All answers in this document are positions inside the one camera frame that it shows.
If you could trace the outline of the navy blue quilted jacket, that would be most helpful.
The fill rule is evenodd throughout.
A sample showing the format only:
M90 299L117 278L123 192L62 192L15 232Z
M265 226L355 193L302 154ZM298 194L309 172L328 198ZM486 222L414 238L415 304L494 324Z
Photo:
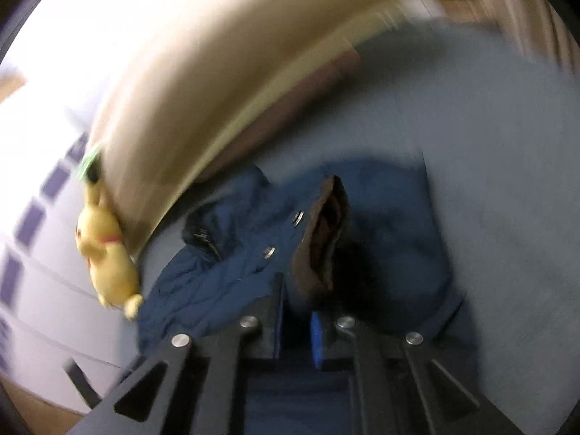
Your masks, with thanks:
M190 213L183 241L138 311L138 350L214 334L275 297L278 356L250 378L248 434L350 432L347 375L316 366L319 313L436 339L462 305L421 165L339 161L284 184L252 169Z

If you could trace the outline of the yellow Pikachu plush toy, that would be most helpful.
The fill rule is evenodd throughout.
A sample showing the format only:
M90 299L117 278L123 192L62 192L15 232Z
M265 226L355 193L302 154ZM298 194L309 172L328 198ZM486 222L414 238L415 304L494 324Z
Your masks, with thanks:
M84 206L75 229L76 247L87 262L100 304L120 308L125 318L133 321L144 301L140 276L125 246L119 221L109 207L98 151L83 159L80 174Z

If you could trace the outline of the grey blue bed sheet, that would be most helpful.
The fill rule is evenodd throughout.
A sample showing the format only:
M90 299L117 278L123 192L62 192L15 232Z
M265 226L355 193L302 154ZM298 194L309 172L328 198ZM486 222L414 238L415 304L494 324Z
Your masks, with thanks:
M252 169L284 184L339 161L423 166L462 299L446 333L423 338L521 431L555 434L579 400L577 80L461 26L359 51L351 83L196 209Z

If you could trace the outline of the pink pillow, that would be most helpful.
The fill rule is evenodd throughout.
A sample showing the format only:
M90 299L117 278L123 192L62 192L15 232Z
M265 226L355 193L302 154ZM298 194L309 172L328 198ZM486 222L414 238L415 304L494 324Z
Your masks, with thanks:
M203 172L195 183L203 183L228 167L245 160L256 150L286 129L316 100L322 99L352 76L361 64L355 49L339 54L280 97L238 134Z

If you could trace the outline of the beige pink curtain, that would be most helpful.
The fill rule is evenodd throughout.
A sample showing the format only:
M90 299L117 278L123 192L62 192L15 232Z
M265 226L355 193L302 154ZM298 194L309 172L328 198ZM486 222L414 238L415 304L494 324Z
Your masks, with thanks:
M528 57L579 73L579 44L548 0L481 0L501 33Z

